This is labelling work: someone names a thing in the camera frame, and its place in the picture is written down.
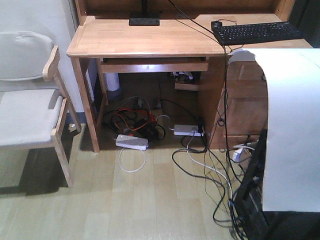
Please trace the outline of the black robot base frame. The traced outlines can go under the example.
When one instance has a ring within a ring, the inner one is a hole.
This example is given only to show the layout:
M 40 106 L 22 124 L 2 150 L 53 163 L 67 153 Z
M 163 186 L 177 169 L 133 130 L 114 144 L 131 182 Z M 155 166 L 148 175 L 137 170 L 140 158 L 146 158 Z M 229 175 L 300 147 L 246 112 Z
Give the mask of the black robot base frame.
M 318 240 L 319 213 L 263 211 L 266 146 L 267 130 L 264 129 L 242 183 L 229 200 L 235 233 L 241 240 Z

